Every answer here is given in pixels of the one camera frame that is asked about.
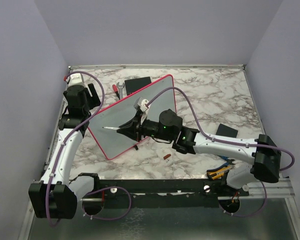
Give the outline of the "whiteboard marker pen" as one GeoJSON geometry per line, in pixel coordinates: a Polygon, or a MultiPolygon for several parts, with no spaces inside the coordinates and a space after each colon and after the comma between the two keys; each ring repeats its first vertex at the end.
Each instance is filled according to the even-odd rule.
{"type": "Polygon", "coordinates": [[[111,126],[103,126],[102,128],[107,130],[113,130],[113,131],[117,131],[120,129],[119,127],[111,127],[111,126]]]}

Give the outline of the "pink framed whiteboard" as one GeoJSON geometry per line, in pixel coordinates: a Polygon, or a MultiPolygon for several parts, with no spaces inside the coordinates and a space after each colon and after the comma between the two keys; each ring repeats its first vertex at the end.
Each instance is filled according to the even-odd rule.
{"type": "Polygon", "coordinates": [[[115,130],[108,129],[108,127],[119,127],[131,120],[136,115],[137,110],[134,108],[134,104],[139,98],[150,101],[162,90],[173,86],[173,76],[165,75],[102,109],[90,120],[88,130],[107,160],[118,157],[138,144],[137,141],[116,133],[115,130]]]}

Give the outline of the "red marker cap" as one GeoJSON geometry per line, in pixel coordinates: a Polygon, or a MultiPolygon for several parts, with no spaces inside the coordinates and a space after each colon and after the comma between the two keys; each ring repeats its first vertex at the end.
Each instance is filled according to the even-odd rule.
{"type": "Polygon", "coordinates": [[[171,154],[167,154],[163,157],[164,160],[168,159],[171,156],[171,154]]]}

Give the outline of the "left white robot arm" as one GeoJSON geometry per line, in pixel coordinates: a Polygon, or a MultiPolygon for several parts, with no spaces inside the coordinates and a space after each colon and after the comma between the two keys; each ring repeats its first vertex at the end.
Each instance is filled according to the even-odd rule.
{"type": "Polygon", "coordinates": [[[70,171],[79,145],[89,125],[91,110],[102,104],[92,83],[68,86],[63,93],[68,113],[58,123],[57,144],[50,163],[39,181],[28,189],[37,218],[72,219],[78,201],[87,194],[93,198],[101,190],[91,173],[80,174],[70,181],[70,171]]]}

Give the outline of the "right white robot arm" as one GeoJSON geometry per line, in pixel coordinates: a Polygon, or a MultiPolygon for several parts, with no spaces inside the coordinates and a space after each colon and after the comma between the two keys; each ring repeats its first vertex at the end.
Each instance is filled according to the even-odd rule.
{"type": "Polygon", "coordinates": [[[250,139],[203,134],[183,126],[183,119],[171,109],[161,112],[158,121],[147,119],[145,113],[137,110],[116,132],[137,142],[144,137],[171,141],[172,148],[181,154],[211,154],[244,162],[243,166],[230,169],[220,182],[219,189],[226,196],[248,183],[277,183],[280,178],[281,151],[264,134],[250,139]]]}

